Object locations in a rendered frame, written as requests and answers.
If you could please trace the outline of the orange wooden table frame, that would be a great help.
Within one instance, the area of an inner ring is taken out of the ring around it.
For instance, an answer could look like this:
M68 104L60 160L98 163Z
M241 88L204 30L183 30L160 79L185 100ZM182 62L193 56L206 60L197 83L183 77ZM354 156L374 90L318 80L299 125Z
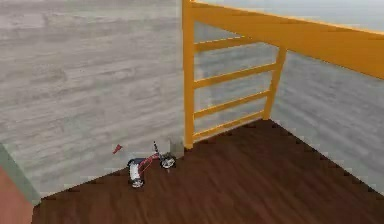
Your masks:
M198 0L182 0L182 37L184 147L187 149L191 149L195 141L222 130L257 118L269 119L288 51L384 79L384 32L214 5ZM275 62L209 78L195 78L195 54L258 42L278 48ZM267 90L199 111L194 109L196 89L268 71L272 73L272 79ZM260 98L266 99L261 111L204 131L197 132L194 129L197 118Z

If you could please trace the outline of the small red white toy tricycle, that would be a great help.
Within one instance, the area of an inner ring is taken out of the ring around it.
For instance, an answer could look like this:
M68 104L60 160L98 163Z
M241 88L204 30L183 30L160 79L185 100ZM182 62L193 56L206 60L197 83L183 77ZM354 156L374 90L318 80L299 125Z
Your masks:
M154 161L165 170L176 166L177 158L171 153L161 153L156 142L153 142L154 153L148 157L132 158L127 163L129 183L133 188L141 188L145 185L144 173Z

